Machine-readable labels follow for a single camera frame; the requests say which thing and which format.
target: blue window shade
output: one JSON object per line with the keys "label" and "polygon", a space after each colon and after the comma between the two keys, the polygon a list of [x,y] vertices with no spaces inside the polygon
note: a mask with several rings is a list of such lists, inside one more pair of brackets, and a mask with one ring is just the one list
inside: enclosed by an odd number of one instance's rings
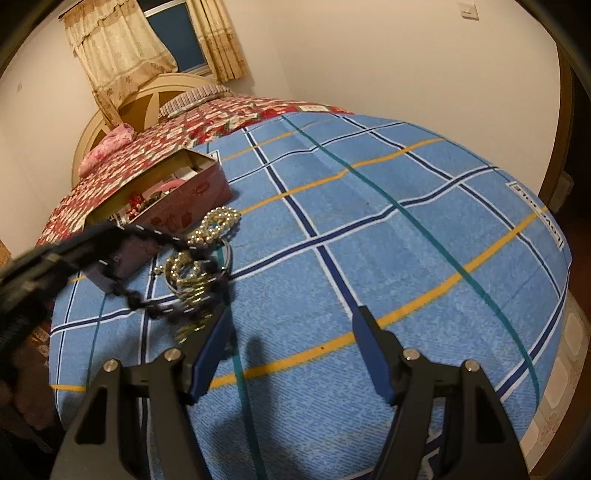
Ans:
{"label": "blue window shade", "polygon": [[148,22],[173,54],[180,72],[206,64],[185,4],[151,15]]}

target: pearl necklace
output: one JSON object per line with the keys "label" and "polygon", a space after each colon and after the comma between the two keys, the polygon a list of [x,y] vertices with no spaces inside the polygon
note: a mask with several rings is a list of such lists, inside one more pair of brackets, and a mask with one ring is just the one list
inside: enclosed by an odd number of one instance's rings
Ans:
{"label": "pearl necklace", "polygon": [[[198,245],[211,245],[221,242],[224,247],[224,266],[222,274],[228,273],[232,264],[232,248],[223,236],[240,220],[237,210],[223,206],[217,207],[206,214],[201,225],[187,235],[187,242]],[[154,268],[154,275],[164,274],[166,285],[182,302],[191,307],[203,305],[209,298],[209,285],[216,278],[207,269],[212,261],[192,261],[187,251],[171,255],[164,265]],[[182,327],[177,332],[177,340],[183,342],[188,333],[203,328],[207,319],[207,311],[196,323]]]}

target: wooden floor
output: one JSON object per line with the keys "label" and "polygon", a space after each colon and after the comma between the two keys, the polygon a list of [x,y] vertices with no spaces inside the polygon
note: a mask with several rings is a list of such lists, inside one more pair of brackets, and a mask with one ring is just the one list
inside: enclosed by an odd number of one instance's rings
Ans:
{"label": "wooden floor", "polygon": [[[587,319],[591,319],[591,202],[569,197],[556,216],[573,256],[569,289]],[[552,442],[531,472],[532,477],[544,478],[552,471],[572,443],[579,427],[591,411],[591,355],[587,360],[574,392],[570,407]]]}

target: wall plate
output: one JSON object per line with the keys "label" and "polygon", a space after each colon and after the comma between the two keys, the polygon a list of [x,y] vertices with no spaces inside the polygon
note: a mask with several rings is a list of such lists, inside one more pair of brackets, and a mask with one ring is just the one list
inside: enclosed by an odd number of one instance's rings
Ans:
{"label": "wall plate", "polygon": [[476,5],[458,3],[457,6],[460,8],[460,13],[463,18],[466,18],[467,20],[478,20],[478,10],[476,10]]}

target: red floral bedspread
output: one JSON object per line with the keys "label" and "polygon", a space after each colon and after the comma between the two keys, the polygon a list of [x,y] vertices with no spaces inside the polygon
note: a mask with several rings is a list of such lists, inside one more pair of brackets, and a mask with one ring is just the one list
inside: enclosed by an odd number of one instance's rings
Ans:
{"label": "red floral bedspread", "polygon": [[289,112],[350,113],[318,103],[253,96],[227,97],[148,128],[82,179],[53,210],[37,245],[59,242],[84,227],[86,215],[122,185],[179,148],[215,140],[234,130]]}

